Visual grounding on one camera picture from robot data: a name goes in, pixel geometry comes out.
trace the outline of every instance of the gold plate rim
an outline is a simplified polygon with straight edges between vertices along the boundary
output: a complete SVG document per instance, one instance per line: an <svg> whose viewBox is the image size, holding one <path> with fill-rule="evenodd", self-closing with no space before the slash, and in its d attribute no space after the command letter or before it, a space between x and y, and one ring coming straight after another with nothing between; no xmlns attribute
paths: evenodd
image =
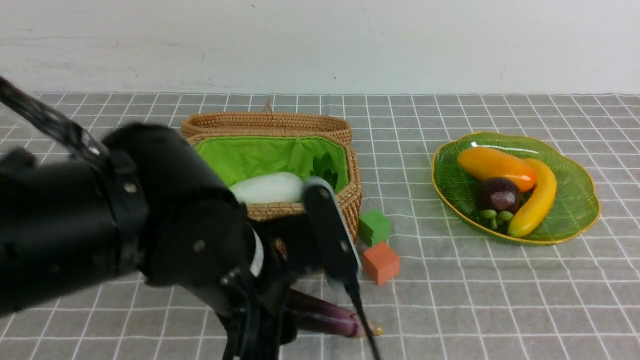
<svg viewBox="0 0 640 360"><path fill-rule="evenodd" d="M442 194L442 192L440 191L438 185L436 184L436 181L435 181L436 159L438 157L438 154L440 153L440 151L442 149L444 149L444 147L446 147L448 145L451 145L451 144L454 144L454 143L457 143L457 142L460 142L460 141L462 141L465 138L468 138L470 136L477 136L477 135L484 135L484 134L497 135L497 136L502 136L504 138L535 140L535 141L539 142L540 144L548 147L549 149L552 149L558 156L560 156L560 157L562 157L562 158L564 158L564 159L566 159L568 161L571 161L572 163L578 165L584 171L584 173L588 176L589 181L591 181L591 185L593 187L593 196L596 199L596 203L598 204L598 213L596 214L596 217L593 219L593 221L589 225L583 227L580 231L578 231L575 234L573 234L571 236L568 236L566 238L562 238L562 239L558 239L558 240L528 240L528 239L514 238L512 236L505 235L505 234L502 234L502 233L498 233L497 231L494 231L494 230L491 230L491 229L487 229L486 227L484 227L484 226L478 224L477 222L471 220L469 217L464 215L460 210L456 209L449 202L449 200ZM435 188L436 193L440 197L440 200L442 200L445 204L447 204L447 206L449 206L449 208L452 209L464 221L472 224L473 226L477 227L478 229L480 229L480 230L482 230L482 231L484 231L486 233L492 234L494 236L497 236L497 237L505 239L505 240L513 241L515 243L523 243L523 244L528 244L528 245L557 245L557 244L560 244L560 243L567 242L569 240L572 240L572 239L580 236L585 231L591 229L591 227L593 227L598 222L598 220L600 219L600 214L601 214L601 211L602 211L602 207L601 207L601 204L600 204L600 199L598 198L597 191L596 191L596 185L593 182L593 178L591 177L591 174L589 174L589 172L587 170L585 170L585 168L582 165L580 165L576 161L573 161L572 159L567 158L566 156L562 155L558 150L556 150L555 148L553 148L549 144L547 144L547 143L545 143L545 142L543 142L543 141L541 141L539 139L532 138L530 136L504 135L504 134L500 134L500 133L492 133L492 132L489 132L489 131L480 131L480 132L476 132L476 133L470 133L470 134L467 134L465 136L461 136L457 140L454 140L454 141L451 141L451 142L447 142L447 143L441 145L438 148L438 150L436 150L436 152L433 154L433 158L431 160L431 184L433 184L433 187Z"/></svg>

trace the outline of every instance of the green basket lining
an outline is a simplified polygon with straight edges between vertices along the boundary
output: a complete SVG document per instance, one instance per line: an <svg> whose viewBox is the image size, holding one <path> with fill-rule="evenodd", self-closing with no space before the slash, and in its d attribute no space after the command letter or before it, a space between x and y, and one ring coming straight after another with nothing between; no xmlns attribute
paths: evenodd
<svg viewBox="0 0 640 360"><path fill-rule="evenodd" d="M274 172L310 177L314 158L329 154L338 174L335 191L349 183L345 149L322 136L214 136L194 145L196 152L227 186Z"/></svg>

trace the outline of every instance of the white gourd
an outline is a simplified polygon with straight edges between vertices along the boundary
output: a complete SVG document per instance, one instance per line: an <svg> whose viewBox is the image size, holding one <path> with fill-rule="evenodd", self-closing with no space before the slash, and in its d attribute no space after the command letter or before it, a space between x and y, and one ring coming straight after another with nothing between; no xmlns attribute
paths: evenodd
<svg viewBox="0 0 640 360"><path fill-rule="evenodd" d="M242 180L230 187L239 202L267 204L270 202L299 202L303 181L290 172L276 172Z"/></svg>

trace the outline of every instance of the eggplant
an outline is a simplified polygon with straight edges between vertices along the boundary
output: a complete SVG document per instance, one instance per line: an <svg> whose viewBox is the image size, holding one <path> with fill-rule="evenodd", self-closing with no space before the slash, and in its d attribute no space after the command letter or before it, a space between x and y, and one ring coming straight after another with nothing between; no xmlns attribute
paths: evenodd
<svg viewBox="0 0 640 360"><path fill-rule="evenodd" d="M366 335L356 313L300 291L289 290L285 310L292 314L300 330L345 338L363 338ZM375 336L384 333L382 325L375 322L369 321L369 328Z"/></svg>
<svg viewBox="0 0 640 360"><path fill-rule="evenodd" d="M518 185L505 177L490 177L480 184L477 195L480 216L490 221L491 228L508 222L520 209L522 194Z"/></svg>

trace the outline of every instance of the purple eggplant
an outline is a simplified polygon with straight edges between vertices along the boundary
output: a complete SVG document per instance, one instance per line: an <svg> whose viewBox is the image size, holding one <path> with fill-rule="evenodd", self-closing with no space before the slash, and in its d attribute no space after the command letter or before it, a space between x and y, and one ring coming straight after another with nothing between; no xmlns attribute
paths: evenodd
<svg viewBox="0 0 640 360"><path fill-rule="evenodd" d="M346 338L365 337L364 327L356 313L305 293L289 290L286 310L292 314L300 330ZM375 336L384 333L382 325L375 322L369 321L369 328Z"/></svg>

